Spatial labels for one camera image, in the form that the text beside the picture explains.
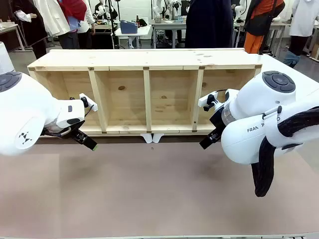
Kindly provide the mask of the person in white shirt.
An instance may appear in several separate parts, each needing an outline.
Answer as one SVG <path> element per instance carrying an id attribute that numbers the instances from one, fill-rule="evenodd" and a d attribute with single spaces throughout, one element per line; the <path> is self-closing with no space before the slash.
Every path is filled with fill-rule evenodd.
<path id="1" fill-rule="evenodd" d="M 80 49 L 91 49 L 92 48 L 92 37 L 91 34 L 95 34 L 93 14 L 89 5 L 88 0 L 82 0 L 86 5 L 86 12 L 83 21 L 80 21 L 80 26 L 77 30 L 77 36 L 79 41 Z"/>

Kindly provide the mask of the mannequin in orange black jacket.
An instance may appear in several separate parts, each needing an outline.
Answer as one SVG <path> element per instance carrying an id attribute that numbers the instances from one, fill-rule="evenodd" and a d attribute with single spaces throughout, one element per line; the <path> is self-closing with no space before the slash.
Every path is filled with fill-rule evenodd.
<path id="1" fill-rule="evenodd" d="M 262 53 L 271 22 L 284 7 L 284 0 L 251 0 L 244 25 L 244 49 L 247 53 Z"/>

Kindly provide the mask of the person in navy sweater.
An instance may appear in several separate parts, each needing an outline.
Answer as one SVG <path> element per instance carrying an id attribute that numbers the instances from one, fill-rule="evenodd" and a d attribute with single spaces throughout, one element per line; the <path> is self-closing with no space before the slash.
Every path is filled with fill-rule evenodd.
<path id="1" fill-rule="evenodd" d="M 231 48 L 231 0 L 191 0 L 186 17 L 185 48 Z"/>

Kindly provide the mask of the white background desk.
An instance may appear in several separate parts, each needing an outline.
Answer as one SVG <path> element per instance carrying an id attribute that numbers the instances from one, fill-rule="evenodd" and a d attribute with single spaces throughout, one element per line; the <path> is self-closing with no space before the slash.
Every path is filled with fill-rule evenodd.
<path id="1" fill-rule="evenodd" d="M 129 40 L 129 48 L 130 49 L 140 49 L 140 37 L 141 36 L 148 36 L 148 34 L 151 32 L 152 27 L 150 25 L 143 26 L 138 28 L 137 33 L 134 34 L 128 34 L 128 33 L 122 33 L 121 29 L 117 29 L 115 31 L 115 35 L 119 38 L 121 37 L 127 37 Z M 133 46 L 133 40 L 136 40 L 136 46 Z"/>

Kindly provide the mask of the blue plastic bag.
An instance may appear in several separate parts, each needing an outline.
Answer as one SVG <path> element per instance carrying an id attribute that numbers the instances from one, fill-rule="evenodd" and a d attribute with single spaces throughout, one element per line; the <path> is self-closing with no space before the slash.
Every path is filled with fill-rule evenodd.
<path id="1" fill-rule="evenodd" d="M 291 51 L 287 51 L 283 63 L 291 68 L 294 68 L 300 60 L 300 55 L 296 55 Z"/>

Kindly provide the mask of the black tripod pole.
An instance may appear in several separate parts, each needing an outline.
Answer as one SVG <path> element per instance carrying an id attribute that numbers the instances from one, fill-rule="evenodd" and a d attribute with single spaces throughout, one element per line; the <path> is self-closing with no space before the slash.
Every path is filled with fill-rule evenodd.
<path id="1" fill-rule="evenodd" d="M 110 19 L 111 19 L 111 27 L 112 27 L 112 42 L 113 42 L 113 49 L 119 49 L 119 41 L 117 36 L 115 35 L 115 26 L 114 26 L 114 20 L 112 17 L 112 4 L 111 0 L 108 0 L 108 8 L 110 13 Z"/>

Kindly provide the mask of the blue storage bin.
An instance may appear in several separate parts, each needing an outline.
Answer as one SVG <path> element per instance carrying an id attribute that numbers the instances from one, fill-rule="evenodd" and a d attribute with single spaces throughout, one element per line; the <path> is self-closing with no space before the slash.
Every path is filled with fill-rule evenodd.
<path id="1" fill-rule="evenodd" d="M 138 24 L 135 22 L 121 20 L 120 28 L 122 34 L 136 34 L 138 32 Z"/>

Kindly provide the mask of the mannequin in red cardigan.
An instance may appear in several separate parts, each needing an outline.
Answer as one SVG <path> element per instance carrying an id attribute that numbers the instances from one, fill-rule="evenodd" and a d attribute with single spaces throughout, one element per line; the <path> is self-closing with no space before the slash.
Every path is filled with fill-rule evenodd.
<path id="1" fill-rule="evenodd" d="M 76 32 L 80 22 L 84 21 L 86 4 L 83 0 L 57 0 L 69 24 L 70 32 Z"/>

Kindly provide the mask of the person in white lab coat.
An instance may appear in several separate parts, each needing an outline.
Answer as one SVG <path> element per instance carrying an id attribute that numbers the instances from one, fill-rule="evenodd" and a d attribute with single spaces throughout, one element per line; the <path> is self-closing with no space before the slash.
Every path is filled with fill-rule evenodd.
<path id="1" fill-rule="evenodd" d="M 315 20 L 319 17 L 319 0 L 295 0 L 292 15 L 289 52 L 299 59 L 308 38 L 312 35 Z"/>

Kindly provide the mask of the beige background desk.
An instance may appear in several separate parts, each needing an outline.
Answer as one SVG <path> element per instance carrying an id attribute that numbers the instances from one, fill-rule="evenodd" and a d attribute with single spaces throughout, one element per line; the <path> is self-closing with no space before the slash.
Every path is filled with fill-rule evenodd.
<path id="1" fill-rule="evenodd" d="M 7 22 L 0 22 L 0 35 L 4 34 L 4 33 L 8 33 L 14 31 L 16 33 L 18 42 L 19 42 L 19 48 L 15 51 L 17 52 L 24 52 L 25 48 L 24 45 L 22 43 L 22 39 L 21 36 L 19 34 L 19 26 L 18 24 L 11 22 L 11 21 L 7 21 Z"/>

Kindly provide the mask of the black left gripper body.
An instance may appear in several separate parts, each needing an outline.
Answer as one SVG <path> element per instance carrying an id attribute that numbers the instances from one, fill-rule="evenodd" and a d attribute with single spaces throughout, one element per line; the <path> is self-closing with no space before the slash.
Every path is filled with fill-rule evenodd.
<path id="1" fill-rule="evenodd" d="M 79 144 L 84 144 L 87 134 L 79 129 L 79 126 L 70 126 L 66 132 L 66 138 L 71 138 Z"/>

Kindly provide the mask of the pine wooden shelf unit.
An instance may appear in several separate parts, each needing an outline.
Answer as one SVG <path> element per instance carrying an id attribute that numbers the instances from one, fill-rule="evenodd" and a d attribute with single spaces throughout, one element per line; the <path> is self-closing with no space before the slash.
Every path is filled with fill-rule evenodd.
<path id="1" fill-rule="evenodd" d="M 240 48 L 51 50 L 28 66 L 57 99 L 94 100 L 98 110 L 82 130 L 98 136 L 211 132 L 211 112 L 198 100 L 240 89 L 261 69 L 258 56 Z"/>

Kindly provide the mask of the mannequin in black coat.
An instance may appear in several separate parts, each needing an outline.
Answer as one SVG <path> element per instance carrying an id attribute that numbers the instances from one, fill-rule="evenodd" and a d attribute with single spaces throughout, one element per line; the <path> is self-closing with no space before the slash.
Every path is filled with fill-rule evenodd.
<path id="1" fill-rule="evenodd" d="M 11 7 L 27 46 L 33 48 L 36 59 L 44 56 L 47 53 L 45 43 L 47 32 L 43 18 L 33 0 L 11 0 Z"/>

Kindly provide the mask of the mannequin in white coat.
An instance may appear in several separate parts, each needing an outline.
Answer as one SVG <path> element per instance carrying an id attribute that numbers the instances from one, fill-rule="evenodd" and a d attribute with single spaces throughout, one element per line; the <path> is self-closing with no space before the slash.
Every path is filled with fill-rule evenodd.
<path id="1" fill-rule="evenodd" d="M 43 18 L 46 31 L 59 38 L 63 49 L 70 49 L 72 46 L 70 27 L 58 0 L 34 0 L 34 2 Z"/>

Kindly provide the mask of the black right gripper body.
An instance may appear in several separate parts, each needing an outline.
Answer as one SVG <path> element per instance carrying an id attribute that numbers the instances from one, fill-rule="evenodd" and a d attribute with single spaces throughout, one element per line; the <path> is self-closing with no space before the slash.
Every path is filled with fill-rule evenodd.
<path id="1" fill-rule="evenodd" d="M 222 132 L 226 128 L 222 120 L 222 111 L 224 107 L 220 107 L 210 118 L 211 123 L 215 126 L 215 129 L 208 135 L 211 141 L 219 141 L 222 136 Z"/>

